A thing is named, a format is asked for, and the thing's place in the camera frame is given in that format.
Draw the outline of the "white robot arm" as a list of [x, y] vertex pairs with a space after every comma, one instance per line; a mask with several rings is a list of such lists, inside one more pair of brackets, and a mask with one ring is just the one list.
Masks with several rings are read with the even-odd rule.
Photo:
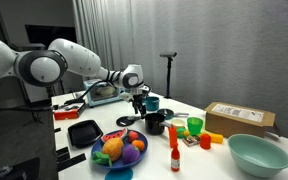
[[28, 84], [47, 87], [57, 83], [66, 71], [126, 89], [121, 97], [132, 103], [135, 113], [145, 116], [143, 100], [147, 91], [139, 64], [129, 64], [122, 71], [110, 71], [101, 65], [97, 54], [63, 38], [53, 40], [47, 50], [23, 52], [12, 50], [0, 40], [0, 79], [14, 76]]

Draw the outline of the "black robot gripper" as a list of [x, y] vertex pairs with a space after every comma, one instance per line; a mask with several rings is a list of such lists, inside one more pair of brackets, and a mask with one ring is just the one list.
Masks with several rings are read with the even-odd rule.
[[119, 97], [128, 103], [132, 102], [135, 114], [138, 114], [140, 111], [141, 118], [145, 119], [147, 112], [146, 112], [146, 105], [145, 103], [143, 103], [143, 101], [147, 97], [149, 92], [150, 92], [150, 87], [147, 85], [144, 85], [138, 88], [126, 89], [124, 92], [122, 92], [119, 95]]

